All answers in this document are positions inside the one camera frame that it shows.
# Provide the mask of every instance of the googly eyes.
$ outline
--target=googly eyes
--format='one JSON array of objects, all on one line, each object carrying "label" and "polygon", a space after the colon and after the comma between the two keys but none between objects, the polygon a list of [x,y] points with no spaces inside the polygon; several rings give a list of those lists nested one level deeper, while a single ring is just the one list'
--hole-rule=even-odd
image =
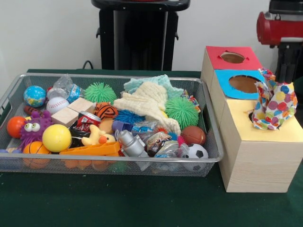
[{"label": "googly eyes", "polygon": [[36,132],[40,130],[40,125],[38,123],[33,123],[32,131]]},{"label": "googly eyes", "polygon": [[31,123],[27,123],[26,125],[24,125],[25,131],[27,131],[27,132],[32,131],[32,126],[33,125]]}]

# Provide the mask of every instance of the wire mesh basket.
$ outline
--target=wire mesh basket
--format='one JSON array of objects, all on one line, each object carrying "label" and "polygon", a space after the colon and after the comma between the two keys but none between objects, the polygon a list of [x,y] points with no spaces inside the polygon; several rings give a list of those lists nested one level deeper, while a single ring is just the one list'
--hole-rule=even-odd
[{"label": "wire mesh basket", "polygon": [[[16,148],[21,141],[7,133],[8,120],[13,116],[26,116],[23,108],[23,93],[31,85],[44,89],[52,86],[63,74],[27,73],[17,77],[0,100],[0,149]],[[75,84],[87,88],[93,82],[110,85],[117,96],[123,91],[130,76],[73,75]],[[194,78],[170,78],[173,87],[183,88],[193,95],[202,110],[198,126],[206,132],[209,158],[154,158],[154,157],[109,157],[0,153],[0,171],[60,174],[104,175],[166,175],[205,177],[213,165],[223,157],[223,147],[213,107],[206,84]]]}]

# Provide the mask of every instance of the red machine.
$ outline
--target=red machine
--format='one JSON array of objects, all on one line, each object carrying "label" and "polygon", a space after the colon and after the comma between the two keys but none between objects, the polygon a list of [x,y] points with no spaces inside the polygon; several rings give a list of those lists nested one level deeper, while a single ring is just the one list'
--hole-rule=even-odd
[{"label": "red machine", "polygon": [[271,0],[269,12],[259,14],[257,35],[263,45],[279,48],[276,80],[294,81],[303,44],[303,1]]}]

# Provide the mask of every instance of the black cable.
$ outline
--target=black cable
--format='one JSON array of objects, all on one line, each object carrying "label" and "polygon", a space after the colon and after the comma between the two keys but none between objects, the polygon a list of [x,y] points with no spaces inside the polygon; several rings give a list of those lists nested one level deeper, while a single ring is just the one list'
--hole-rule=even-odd
[{"label": "black cable", "polygon": [[83,65],[82,68],[85,69],[87,63],[90,65],[90,68],[93,70],[94,69],[93,64],[89,60],[87,60],[86,62],[84,62],[84,65]]}]

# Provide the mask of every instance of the red box lid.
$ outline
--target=red box lid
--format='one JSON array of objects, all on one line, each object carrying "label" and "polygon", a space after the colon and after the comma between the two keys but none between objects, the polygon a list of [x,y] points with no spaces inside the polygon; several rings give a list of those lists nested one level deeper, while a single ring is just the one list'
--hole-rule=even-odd
[{"label": "red box lid", "polygon": [[251,47],[206,46],[214,70],[258,70],[262,68]]}]

